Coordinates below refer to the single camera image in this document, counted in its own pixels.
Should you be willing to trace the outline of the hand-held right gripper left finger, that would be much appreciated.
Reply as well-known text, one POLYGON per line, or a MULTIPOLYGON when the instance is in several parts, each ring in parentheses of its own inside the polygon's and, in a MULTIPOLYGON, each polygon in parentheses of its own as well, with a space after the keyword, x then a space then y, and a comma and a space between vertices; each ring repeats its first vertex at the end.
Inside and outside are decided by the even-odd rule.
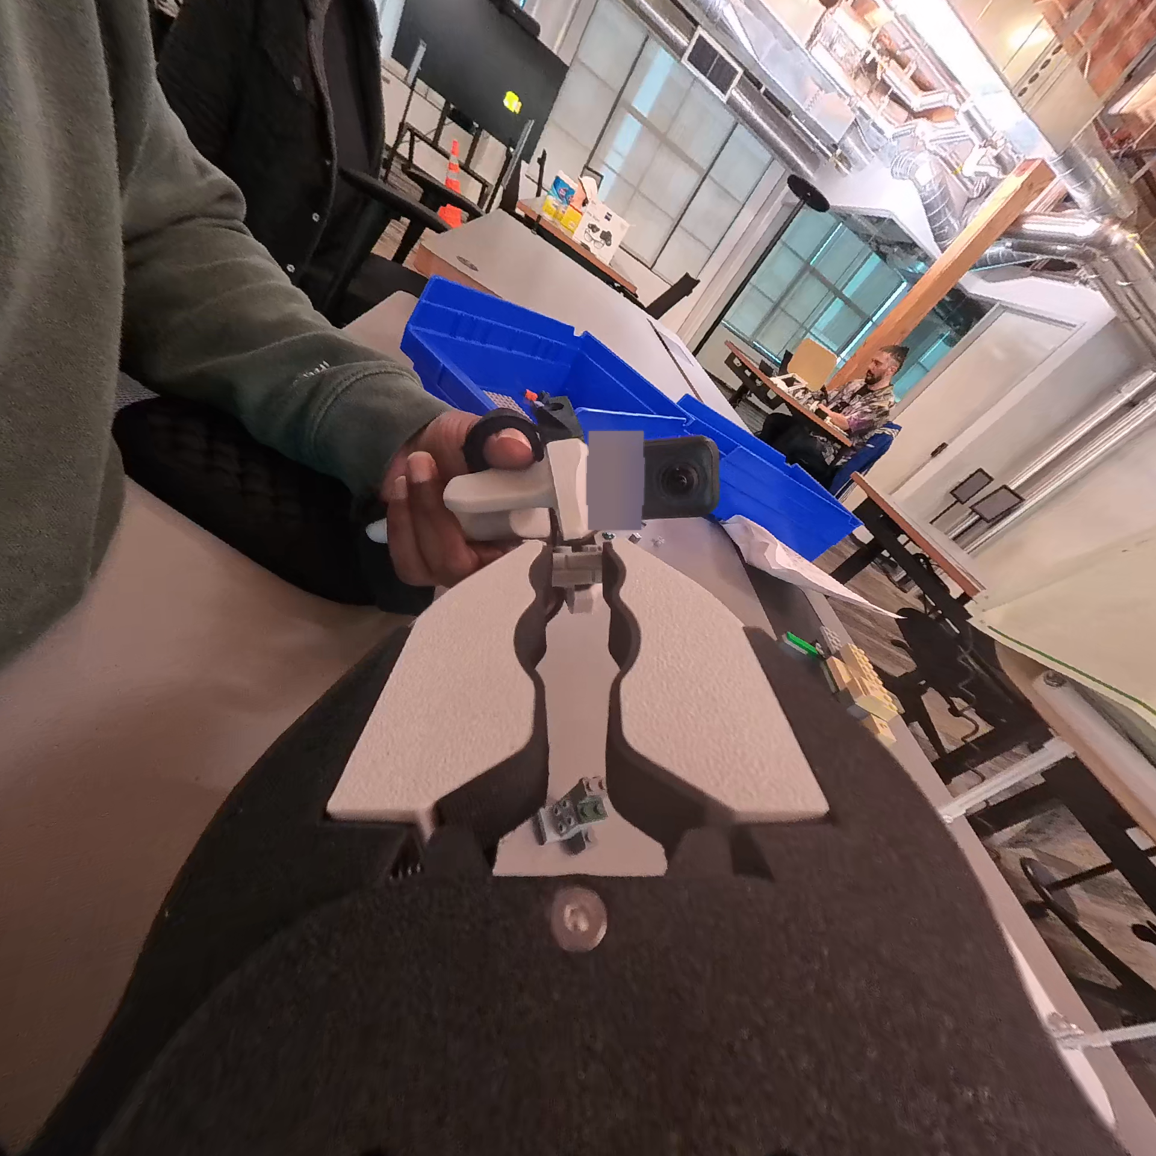
POLYGON ((545 801, 554 552, 526 543, 420 615, 328 801, 328 816, 518 829, 545 801))

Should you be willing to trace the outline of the small grey toy brick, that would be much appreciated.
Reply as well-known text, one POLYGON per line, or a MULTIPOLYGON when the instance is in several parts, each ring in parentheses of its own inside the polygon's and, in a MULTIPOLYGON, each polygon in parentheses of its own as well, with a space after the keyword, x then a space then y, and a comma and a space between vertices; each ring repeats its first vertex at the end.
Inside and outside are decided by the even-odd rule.
POLYGON ((603 543, 555 544, 547 620, 563 610, 591 615, 603 600, 603 543))

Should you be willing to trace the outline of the grey green toy brick assembly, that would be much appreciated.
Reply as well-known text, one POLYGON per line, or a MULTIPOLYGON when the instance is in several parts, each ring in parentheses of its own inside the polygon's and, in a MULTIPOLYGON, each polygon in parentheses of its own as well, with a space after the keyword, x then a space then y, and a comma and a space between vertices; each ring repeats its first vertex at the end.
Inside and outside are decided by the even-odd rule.
POLYGON ((538 809, 531 818, 531 830, 540 847, 556 845, 574 858, 591 845, 592 832, 607 818, 604 778, 584 776, 566 794, 538 809))

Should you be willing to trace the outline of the person's left forearm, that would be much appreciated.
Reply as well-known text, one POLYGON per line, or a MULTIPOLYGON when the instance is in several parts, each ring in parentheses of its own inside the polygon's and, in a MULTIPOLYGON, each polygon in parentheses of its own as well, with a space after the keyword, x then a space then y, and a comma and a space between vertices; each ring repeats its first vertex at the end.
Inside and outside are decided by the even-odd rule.
POLYGON ((448 409, 332 328, 252 237, 163 94, 146 6, 3 3, 2 86, 3 339, 36 306, 120 293, 120 373, 377 490, 448 409))

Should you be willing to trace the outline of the grey desk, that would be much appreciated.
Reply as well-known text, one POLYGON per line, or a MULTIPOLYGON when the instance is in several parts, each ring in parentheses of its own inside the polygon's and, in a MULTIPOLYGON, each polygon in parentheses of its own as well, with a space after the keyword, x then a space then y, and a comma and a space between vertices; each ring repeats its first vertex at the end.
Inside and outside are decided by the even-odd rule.
MULTIPOLYGON (((130 504, 3 673, 4 1154, 1126 1154, 932 803, 742 615, 827 816, 335 821, 412 626, 130 504)), ((547 620, 542 805, 606 775, 610 624, 547 620)))

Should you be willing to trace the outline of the person's left hand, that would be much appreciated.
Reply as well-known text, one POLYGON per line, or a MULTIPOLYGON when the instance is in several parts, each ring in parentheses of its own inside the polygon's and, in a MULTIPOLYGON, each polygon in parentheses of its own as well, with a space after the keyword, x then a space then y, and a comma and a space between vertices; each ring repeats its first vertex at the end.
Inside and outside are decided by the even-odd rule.
POLYGON ((479 417, 449 410, 402 445, 381 485, 387 547, 401 581, 450 588, 518 541, 475 543, 443 504, 449 481, 468 474, 465 443, 479 417))

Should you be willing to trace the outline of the white crumpled paper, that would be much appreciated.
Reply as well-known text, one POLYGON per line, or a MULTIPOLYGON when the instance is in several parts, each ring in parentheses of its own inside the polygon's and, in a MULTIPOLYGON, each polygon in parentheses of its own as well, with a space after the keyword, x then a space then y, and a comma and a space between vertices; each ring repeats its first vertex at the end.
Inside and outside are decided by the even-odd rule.
POLYGON ((727 533, 749 567, 808 593, 844 602, 859 607, 862 611, 889 620, 900 618, 898 613, 877 607, 858 592, 836 581, 829 573, 818 569, 814 562, 804 559, 787 544, 743 515, 734 515, 720 522, 719 526, 727 533))

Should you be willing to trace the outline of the blue plastic bin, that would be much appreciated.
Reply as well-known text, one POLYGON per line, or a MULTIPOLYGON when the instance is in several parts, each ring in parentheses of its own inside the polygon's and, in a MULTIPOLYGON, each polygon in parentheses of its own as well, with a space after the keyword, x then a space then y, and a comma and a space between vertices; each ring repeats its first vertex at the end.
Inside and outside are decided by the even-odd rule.
POLYGON ((640 430, 647 435, 705 437, 719 450, 720 500, 712 512, 723 523, 743 516, 804 559, 816 560, 863 525, 801 467, 760 442, 746 427, 684 395, 668 413, 644 412, 629 398, 609 409, 577 408, 584 431, 640 430))
POLYGON ((582 434, 687 434, 677 404, 600 340, 463 284, 430 280, 399 347, 424 388, 459 410, 536 419, 545 401, 562 398, 582 434))

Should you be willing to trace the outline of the wooden table black legs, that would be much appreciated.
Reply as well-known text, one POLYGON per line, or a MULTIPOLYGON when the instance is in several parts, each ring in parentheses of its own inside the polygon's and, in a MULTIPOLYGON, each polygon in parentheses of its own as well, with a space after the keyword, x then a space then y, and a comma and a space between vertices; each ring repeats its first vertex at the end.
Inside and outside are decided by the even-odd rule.
POLYGON ((925 559, 958 589, 958 602, 968 603, 980 596, 987 585, 980 577, 977 562, 946 532, 932 526, 932 522, 913 514, 902 501, 870 482, 863 472, 852 472, 849 485, 862 493, 862 501, 854 512, 862 527, 871 534, 871 547, 878 547, 878 555, 893 556, 885 543, 895 541, 895 547, 917 562, 925 559))

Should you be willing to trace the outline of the black mesh chair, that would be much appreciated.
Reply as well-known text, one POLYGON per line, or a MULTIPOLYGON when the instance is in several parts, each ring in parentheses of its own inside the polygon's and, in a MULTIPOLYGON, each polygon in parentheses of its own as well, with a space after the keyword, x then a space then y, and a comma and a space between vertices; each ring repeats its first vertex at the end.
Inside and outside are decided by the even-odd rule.
POLYGON ((377 498, 256 442, 231 416, 186 399, 123 408, 112 424, 128 478, 281 581, 325 600, 417 615, 432 588, 402 582, 366 529, 377 498))

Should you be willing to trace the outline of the cream table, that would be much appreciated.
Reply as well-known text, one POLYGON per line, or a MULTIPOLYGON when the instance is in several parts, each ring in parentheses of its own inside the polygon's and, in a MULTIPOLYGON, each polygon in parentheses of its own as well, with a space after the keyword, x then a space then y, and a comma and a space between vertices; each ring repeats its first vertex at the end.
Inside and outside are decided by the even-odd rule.
POLYGON ((1155 721, 1155 529, 993 588, 970 610, 1004 646, 1155 721))

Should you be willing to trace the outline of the black floor lamp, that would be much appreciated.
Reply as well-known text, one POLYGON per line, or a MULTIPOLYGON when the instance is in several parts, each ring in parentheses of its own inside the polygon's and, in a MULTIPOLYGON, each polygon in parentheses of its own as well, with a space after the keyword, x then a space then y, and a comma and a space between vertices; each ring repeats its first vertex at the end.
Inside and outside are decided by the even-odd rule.
POLYGON ((775 303, 787 300, 811 274, 814 259, 834 231, 830 203, 803 176, 787 178, 787 207, 764 265, 764 288, 775 303))

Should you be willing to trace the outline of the large black screen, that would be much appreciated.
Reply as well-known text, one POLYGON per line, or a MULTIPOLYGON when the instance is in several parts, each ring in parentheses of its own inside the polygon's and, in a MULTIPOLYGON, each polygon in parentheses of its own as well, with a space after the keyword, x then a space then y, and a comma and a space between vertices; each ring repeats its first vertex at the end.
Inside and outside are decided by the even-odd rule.
POLYGON ((515 3, 408 2, 392 57, 410 68, 420 43, 417 76, 461 119, 530 161, 555 108, 569 66, 538 37, 537 21, 515 3), (503 97, 523 98, 514 116, 503 97))

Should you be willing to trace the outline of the wooden beam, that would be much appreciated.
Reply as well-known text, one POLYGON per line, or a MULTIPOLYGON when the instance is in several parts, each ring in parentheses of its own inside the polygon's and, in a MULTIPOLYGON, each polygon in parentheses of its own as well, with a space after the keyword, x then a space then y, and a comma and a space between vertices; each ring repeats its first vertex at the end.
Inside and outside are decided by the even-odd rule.
POLYGON ((840 388, 860 379, 884 347, 904 344, 928 314, 976 266, 987 248, 1004 237, 1054 179, 1046 159, 1021 161, 983 201, 932 267, 866 335, 862 347, 833 375, 829 387, 840 388))

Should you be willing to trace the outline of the white metal desk frame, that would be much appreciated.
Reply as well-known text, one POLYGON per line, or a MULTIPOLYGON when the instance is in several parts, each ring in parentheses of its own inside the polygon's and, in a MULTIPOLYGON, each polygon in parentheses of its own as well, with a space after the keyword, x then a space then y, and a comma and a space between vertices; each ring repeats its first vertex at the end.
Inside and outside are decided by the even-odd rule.
POLYGON ((946 785, 955 778, 979 772, 1001 757, 1010 757, 1026 748, 1019 759, 1001 771, 984 776, 950 803, 937 805, 937 814, 946 826, 968 818, 987 807, 997 797, 1024 785, 1037 776, 1075 759, 1072 746, 1057 737, 1043 716, 1023 691, 1009 686, 999 697, 994 691, 980 699, 979 706, 994 709, 987 731, 970 735, 959 746, 933 760, 937 775, 946 785))

